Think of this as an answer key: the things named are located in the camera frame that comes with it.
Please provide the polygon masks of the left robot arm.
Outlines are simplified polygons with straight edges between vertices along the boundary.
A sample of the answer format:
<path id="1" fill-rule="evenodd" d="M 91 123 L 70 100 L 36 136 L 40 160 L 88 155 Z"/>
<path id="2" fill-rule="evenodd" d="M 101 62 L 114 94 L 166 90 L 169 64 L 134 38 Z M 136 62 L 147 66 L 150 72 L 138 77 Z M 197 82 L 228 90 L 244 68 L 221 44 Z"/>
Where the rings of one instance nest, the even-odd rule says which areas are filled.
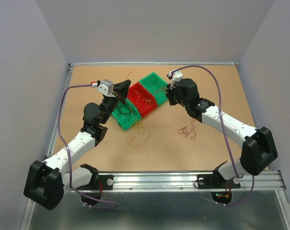
<path id="1" fill-rule="evenodd" d="M 74 191 L 82 197 L 88 208 L 99 208 L 105 182 L 99 171 L 83 164 L 72 169 L 84 154 L 94 149 L 104 139 L 110 118 L 118 103 L 125 103 L 131 85 L 130 80 L 114 84 L 109 80 L 98 80 L 87 84 L 102 94 L 100 104 L 88 103 L 83 109 L 83 126 L 64 147 L 44 161 L 34 161 L 29 168 L 23 194 L 47 210 L 54 209 L 63 196 Z"/>

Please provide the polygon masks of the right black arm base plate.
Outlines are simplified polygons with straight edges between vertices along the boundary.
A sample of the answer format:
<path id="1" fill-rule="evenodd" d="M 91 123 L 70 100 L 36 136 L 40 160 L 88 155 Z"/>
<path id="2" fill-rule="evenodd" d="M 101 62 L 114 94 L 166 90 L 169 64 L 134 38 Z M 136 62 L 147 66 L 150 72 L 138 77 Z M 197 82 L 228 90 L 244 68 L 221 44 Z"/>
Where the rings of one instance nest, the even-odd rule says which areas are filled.
<path id="1" fill-rule="evenodd" d="M 230 187 L 238 189 L 241 187 L 239 182 L 235 182 L 233 179 L 225 180 L 220 175 L 213 173 L 198 174 L 194 186 L 199 189 L 226 189 Z"/>

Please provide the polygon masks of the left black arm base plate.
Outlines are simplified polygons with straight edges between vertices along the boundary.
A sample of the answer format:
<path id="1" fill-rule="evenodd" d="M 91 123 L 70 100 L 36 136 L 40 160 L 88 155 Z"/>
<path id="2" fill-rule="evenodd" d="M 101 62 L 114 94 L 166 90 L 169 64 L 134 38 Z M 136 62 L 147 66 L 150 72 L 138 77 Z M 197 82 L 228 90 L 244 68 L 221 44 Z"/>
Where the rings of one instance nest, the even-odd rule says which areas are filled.
<path id="1" fill-rule="evenodd" d="M 112 174 L 107 175 L 96 175 L 92 177 L 88 184 L 75 186 L 78 190 L 112 190 L 113 189 L 113 179 Z"/>

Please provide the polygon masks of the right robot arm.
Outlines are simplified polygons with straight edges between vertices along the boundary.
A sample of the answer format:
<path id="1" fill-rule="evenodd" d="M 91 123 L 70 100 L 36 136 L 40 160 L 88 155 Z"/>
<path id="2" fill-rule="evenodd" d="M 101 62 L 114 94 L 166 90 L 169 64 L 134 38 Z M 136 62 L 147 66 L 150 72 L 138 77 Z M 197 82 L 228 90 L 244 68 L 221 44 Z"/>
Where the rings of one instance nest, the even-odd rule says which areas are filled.
<path id="1" fill-rule="evenodd" d="M 230 179 L 246 173 L 259 175 L 277 159 L 273 135 L 268 128 L 246 125 L 224 113 L 213 102 L 199 96 L 192 79 L 168 84 L 166 97 L 170 105 L 181 105 L 190 117 L 222 132 L 226 140 L 233 140 L 241 148 L 239 159 L 222 163 L 213 171 L 215 186 L 223 187 Z"/>

